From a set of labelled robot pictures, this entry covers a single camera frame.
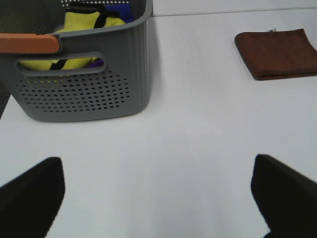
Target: orange handle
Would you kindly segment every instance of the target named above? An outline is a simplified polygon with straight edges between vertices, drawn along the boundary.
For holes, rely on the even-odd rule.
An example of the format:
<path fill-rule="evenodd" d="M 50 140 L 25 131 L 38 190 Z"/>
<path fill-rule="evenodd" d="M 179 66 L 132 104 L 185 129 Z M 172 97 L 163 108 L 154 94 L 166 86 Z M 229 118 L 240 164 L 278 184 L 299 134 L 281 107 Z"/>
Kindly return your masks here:
<path fill-rule="evenodd" d="M 59 51 L 52 35 L 0 33 L 0 53 L 44 54 Z"/>

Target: yellow fabric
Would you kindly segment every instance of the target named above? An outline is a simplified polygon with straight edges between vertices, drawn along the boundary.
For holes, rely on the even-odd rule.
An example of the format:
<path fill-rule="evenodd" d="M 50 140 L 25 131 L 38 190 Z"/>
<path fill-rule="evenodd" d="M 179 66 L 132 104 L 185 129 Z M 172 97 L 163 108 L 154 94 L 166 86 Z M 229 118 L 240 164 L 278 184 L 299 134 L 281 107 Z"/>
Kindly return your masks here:
<path fill-rule="evenodd" d="M 79 30 L 93 29 L 100 13 L 91 14 L 67 12 L 65 15 L 65 25 L 58 32 L 69 32 Z M 105 27 L 117 26 L 125 24 L 123 20 L 116 17 L 107 17 Z M 87 65 L 95 62 L 97 57 L 87 57 L 79 59 L 68 59 L 62 69 L 77 69 L 85 68 Z M 30 70 L 49 70 L 52 63 L 57 63 L 58 60 L 22 60 L 20 63 Z"/>

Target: gray plastic basket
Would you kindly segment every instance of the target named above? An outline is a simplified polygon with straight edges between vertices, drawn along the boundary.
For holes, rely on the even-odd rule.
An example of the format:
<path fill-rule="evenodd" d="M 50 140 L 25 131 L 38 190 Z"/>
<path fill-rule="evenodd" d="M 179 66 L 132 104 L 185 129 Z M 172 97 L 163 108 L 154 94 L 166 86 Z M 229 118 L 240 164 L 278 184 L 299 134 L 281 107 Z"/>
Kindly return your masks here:
<path fill-rule="evenodd" d="M 70 1 L 2 0 L 0 33 L 54 32 L 63 27 L 65 8 Z M 134 22 L 54 34 L 61 45 L 55 54 L 0 54 L 1 80 L 29 117 L 40 121 L 106 119 L 137 113 L 147 105 L 150 87 L 147 19 L 153 12 L 153 0 L 128 3 Z M 98 68 L 31 71 L 19 63 L 88 56 L 103 58 L 106 64 Z"/>

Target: white table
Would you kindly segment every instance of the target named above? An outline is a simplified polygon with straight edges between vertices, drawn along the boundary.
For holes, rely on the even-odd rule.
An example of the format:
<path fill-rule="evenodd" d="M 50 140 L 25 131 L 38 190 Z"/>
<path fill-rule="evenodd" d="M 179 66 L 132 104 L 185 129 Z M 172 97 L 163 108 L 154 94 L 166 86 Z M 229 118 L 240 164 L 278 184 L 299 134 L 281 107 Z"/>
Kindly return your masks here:
<path fill-rule="evenodd" d="M 47 123 L 10 98 L 0 120 L 0 183 L 49 156 L 66 194 L 48 238 L 261 238 L 254 158 L 270 154 L 317 181 L 317 77 L 255 81 L 233 39 L 304 27 L 317 10 L 150 20 L 153 88 L 141 113 Z"/>
<path fill-rule="evenodd" d="M 154 15 L 317 7 L 315 0 L 153 0 Z"/>

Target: blue fabric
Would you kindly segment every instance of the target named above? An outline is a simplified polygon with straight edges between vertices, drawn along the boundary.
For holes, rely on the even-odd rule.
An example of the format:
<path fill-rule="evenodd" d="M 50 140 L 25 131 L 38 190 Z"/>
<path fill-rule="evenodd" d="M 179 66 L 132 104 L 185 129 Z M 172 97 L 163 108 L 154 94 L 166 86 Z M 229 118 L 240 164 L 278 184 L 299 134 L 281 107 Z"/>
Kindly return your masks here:
<path fill-rule="evenodd" d="M 120 13 L 120 18 L 125 22 L 129 23 L 134 21 L 131 5 L 129 3 L 125 4 L 112 4 L 106 6 L 107 10 L 109 11 L 117 11 Z"/>

